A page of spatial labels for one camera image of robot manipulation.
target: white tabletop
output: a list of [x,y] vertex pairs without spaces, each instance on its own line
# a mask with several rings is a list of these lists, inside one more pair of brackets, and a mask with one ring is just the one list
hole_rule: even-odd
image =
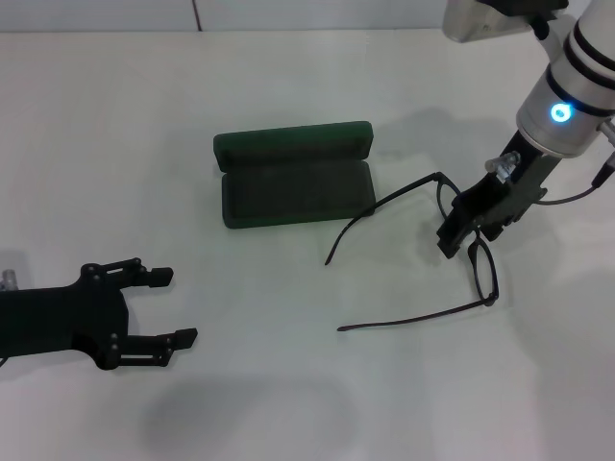
[[[337,333],[472,301],[436,247],[435,186],[345,222],[227,230],[218,133],[369,120],[378,197],[460,187],[515,133],[546,66],[532,36],[439,31],[0,36],[0,268],[22,288],[87,262],[170,266],[127,290],[131,330],[199,329],[167,369],[80,352],[0,369],[7,460],[578,461],[615,449],[615,205],[535,207],[491,245],[492,308]],[[588,186],[598,141],[549,178]]]

